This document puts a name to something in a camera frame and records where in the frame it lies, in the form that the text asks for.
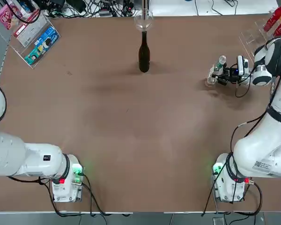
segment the gray floor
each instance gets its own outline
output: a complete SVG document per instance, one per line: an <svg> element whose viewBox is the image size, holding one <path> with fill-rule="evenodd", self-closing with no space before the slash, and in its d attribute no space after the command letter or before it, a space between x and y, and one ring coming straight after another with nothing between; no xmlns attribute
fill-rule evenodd
<svg viewBox="0 0 281 225"><path fill-rule="evenodd" d="M256 225L281 225L281 214L267 213L267 222L265 223L264 214L260 213L256 216ZM164 213L134 213L129 217L121 214L106 217L108 225L212 225L214 218L222 218L223 215L206 214L201 217L200 213L192 214L164 214ZM227 224L232 220L244 218L238 214L226 216ZM55 214L1 214L0 225L78 225L80 217L60 218ZM89 214L85 214L81 218L80 225L105 225L105 221L101 216L91 218ZM233 223L234 225L253 225L254 217L250 217L244 221Z"/></svg>

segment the acrylic display stand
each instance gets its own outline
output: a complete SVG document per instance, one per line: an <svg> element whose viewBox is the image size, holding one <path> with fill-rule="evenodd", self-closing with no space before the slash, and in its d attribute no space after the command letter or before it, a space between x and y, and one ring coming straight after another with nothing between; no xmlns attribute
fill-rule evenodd
<svg viewBox="0 0 281 225"><path fill-rule="evenodd" d="M43 42L45 38L43 34L49 30L52 31L50 27L54 31ZM31 68L34 68L60 39L60 34L42 12L36 22L31 24L20 22L12 27L10 39L6 39L6 35L3 35L6 31L6 27L0 26L0 36Z"/></svg>
<svg viewBox="0 0 281 225"><path fill-rule="evenodd" d="M255 50L258 47L264 45L269 39L271 39L275 30L281 24L281 20L279 20L272 26L272 28L268 32L265 32L263 30L263 27L266 24L268 18L256 21L250 29L240 33L239 39L252 62L254 62Z"/></svg>

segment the brown table surface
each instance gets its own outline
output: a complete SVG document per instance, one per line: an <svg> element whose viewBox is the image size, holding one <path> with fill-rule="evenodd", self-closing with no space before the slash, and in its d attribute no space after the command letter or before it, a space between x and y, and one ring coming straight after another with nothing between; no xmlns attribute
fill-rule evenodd
<svg viewBox="0 0 281 225"><path fill-rule="evenodd" d="M203 211L212 165L229 151L233 129L269 101L268 87L238 99L235 86L207 88L204 79L221 54L228 65L245 55L239 33L261 17L158 17L146 74L137 67L141 34L132 18L54 20L62 37L34 70L7 52L0 130L75 154L104 211ZM262 210L281 211L281 179L255 180ZM251 190L244 202L219 209L254 211L259 196ZM88 193L58 207L89 211ZM215 210L212 199L207 210ZM44 187L0 177L0 211L53 208Z"/></svg>

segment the brown glass bottle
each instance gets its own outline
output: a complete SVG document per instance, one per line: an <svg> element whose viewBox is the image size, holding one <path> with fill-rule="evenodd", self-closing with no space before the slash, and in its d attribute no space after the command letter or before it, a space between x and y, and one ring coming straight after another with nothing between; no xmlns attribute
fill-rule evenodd
<svg viewBox="0 0 281 225"><path fill-rule="evenodd" d="M141 46L139 50L140 71L145 73L150 69L150 49L147 44L147 32L142 32Z"/></svg>

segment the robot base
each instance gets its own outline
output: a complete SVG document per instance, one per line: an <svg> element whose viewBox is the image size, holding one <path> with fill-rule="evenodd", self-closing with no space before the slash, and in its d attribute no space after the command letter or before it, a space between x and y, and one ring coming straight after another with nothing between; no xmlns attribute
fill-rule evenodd
<svg viewBox="0 0 281 225"><path fill-rule="evenodd" d="M59 184L52 183L54 201L58 203L80 202L82 197L83 167L74 155L67 155L70 160L70 170L67 178Z"/></svg>
<svg viewBox="0 0 281 225"><path fill-rule="evenodd" d="M227 155L228 155L227 153L221 154L218 157L216 163L214 164L212 182L216 179L220 170L223 168L226 162ZM235 189L235 181L229 177L227 169L225 167L214 184L213 193L214 193L215 200L221 202L232 202L232 201L239 202L243 199L244 196L244 182L236 183L236 189Z"/></svg>

